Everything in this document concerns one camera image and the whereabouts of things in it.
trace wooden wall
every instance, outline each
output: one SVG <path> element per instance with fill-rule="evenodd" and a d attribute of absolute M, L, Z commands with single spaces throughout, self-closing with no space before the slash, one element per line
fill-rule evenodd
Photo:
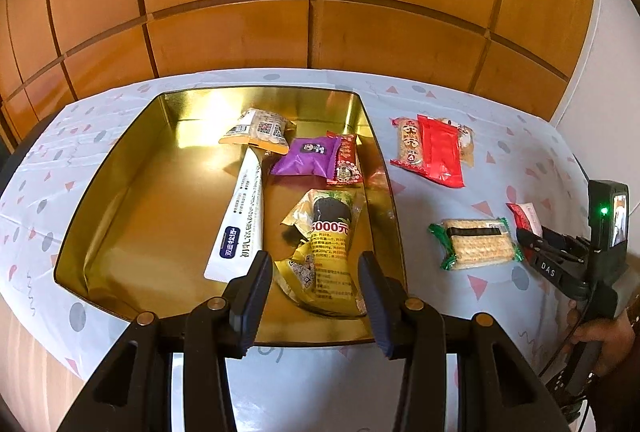
<path fill-rule="evenodd" d="M 212 68 L 357 70 L 549 119 L 593 0 L 0 0 L 0 135 L 78 98 Z"/>

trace patterned tablecloth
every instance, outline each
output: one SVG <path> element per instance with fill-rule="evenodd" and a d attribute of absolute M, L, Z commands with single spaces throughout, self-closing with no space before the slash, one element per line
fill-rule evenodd
<path fill-rule="evenodd" d="M 357 92 L 387 161 L 397 152 L 391 118 L 423 113 L 470 127 L 475 165 L 463 165 L 465 188 L 448 189 L 388 166 L 409 291 L 449 315 L 487 311 L 534 368 L 544 364 L 564 328 L 564 297 L 518 263 L 443 271 L 443 252 L 427 227 L 444 218 L 513 222 L 505 203 L 533 202 L 544 225 L 588 235 L 586 180 L 560 134 L 542 119 L 456 90 L 370 74 L 275 68 L 201 72 L 109 90 L 65 107 L 34 144 L 0 198 L 0 293 L 60 362 L 87 379 L 126 327 L 57 286 L 52 276 L 68 223 L 95 171 L 156 95 L 220 84 Z M 448 363 L 452 426 L 454 358 Z M 180 358 L 174 372 L 181 372 Z M 228 361 L 228 374 L 240 431 L 382 432 L 392 428 L 402 361 L 386 361 L 373 344 L 251 348 L 244 360 Z"/>

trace yellow snack package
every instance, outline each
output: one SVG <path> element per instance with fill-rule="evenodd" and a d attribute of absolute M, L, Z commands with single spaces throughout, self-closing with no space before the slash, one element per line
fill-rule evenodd
<path fill-rule="evenodd" d="M 276 154 L 286 154 L 289 152 L 289 145 L 284 132 L 290 125 L 292 124 L 280 114 L 249 108 L 218 143 L 254 145 Z"/>
<path fill-rule="evenodd" d="M 295 303 L 334 317 L 366 314 L 351 277 L 347 252 L 362 199 L 356 192 L 309 190 L 284 219 L 304 239 L 287 259 L 277 261 L 276 281 Z"/>

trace qr code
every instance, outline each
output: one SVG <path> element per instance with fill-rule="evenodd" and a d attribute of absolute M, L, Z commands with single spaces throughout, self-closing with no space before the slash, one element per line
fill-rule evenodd
<path fill-rule="evenodd" d="M 261 123 L 258 123 L 257 132 L 258 134 L 270 135 L 272 128 L 273 128 L 273 123 L 265 123 L 264 121 L 262 121 Z"/>
<path fill-rule="evenodd" d="M 289 260 L 289 267 L 300 280 L 303 290 L 311 289 L 316 279 L 316 265 L 311 261 L 311 257 L 307 256 L 304 264 Z"/>

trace snack package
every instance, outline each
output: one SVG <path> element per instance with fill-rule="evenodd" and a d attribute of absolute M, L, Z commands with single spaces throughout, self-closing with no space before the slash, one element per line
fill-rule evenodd
<path fill-rule="evenodd" d="M 460 162 L 470 168 L 474 166 L 474 131 L 468 126 L 460 125 L 447 117 L 440 117 L 438 121 L 451 125 L 458 129 L 458 147 L 460 148 Z"/>
<path fill-rule="evenodd" d="M 506 204 L 513 212 L 516 227 L 528 229 L 530 232 L 542 237 L 542 224 L 540 224 L 540 219 L 538 218 L 538 214 L 536 213 L 536 208 L 533 206 L 533 203 L 525 203 L 523 205 L 517 205 L 515 203 Z"/>
<path fill-rule="evenodd" d="M 458 129 L 418 114 L 425 177 L 449 188 L 462 188 Z"/>
<path fill-rule="evenodd" d="M 356 135 L 355 134 L 334 134 L 326 133 L 329 137 L 338 138 L 338 155 L 335 162 L 334 175 L 327 177 L 328 185 L 348 187 L 362 182 L 362 174 L 358 170 L 358 160 L 356 157 Z"/>
<path fill-rule="evenodd" d="M 310 311 L 334 317 L 366 314 L 351 278 L 347 252 L 362 209 L 355 192 L 309 190 L 286 216 L 304 237 L 294 254 L 277 261 L 276 282 Z"/>
<path fill-rule="evenodd" d="M 418 122 L 415 119 L 398 117 L 392 123 L 398 127 L 398 159 L 391 159 L 389 162 L 426 177 L 422 167 L 422 139 Z"/>
<path fill-rule="evenodd" d="M 492 221 L 446 219 L 441 224 L 431 224 L 429 231 L 446 250 L 440 265 L 446 270 L 524 259 L 520 247 L 511 240 L 505 218 Z"/>
<path fill-rule="evenodd" d="M 334 137 L 295 138 L 271 169 L 275 176 L 333 177 L 340 141 Z"/>
<path fill-rule="evenodd" d="M 250 108 L 226 131 L 218 143 L 255 145 L 276 154 L 286 154 L 289 145 L 284 139 L 284 132 L 288 124 L 280 114 Z"/>

